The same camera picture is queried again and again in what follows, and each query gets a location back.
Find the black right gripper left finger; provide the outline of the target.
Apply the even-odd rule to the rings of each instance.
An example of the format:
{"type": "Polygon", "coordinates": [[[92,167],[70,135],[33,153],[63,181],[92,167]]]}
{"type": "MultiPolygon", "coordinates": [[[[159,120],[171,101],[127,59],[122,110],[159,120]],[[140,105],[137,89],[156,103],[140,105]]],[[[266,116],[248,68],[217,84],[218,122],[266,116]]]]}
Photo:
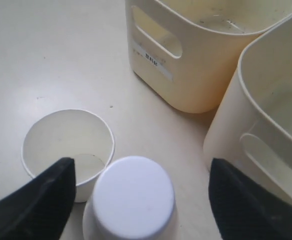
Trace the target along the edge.
{"type": "Polygon", "coordinates": [[[63,157],[0,200],[0,240],[58,240],[75,198],[75,161],[63,157]]]}

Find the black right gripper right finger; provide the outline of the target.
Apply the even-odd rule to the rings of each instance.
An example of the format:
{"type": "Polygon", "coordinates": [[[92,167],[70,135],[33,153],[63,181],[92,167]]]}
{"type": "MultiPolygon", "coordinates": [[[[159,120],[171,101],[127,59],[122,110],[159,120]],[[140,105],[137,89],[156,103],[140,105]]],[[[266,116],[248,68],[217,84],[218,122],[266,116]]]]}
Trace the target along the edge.
{"type": "Polygon", "coordinates": [[[214,158],[208,198],[224,240],[292,240],[292,205],[228,161],[214,158]]]}

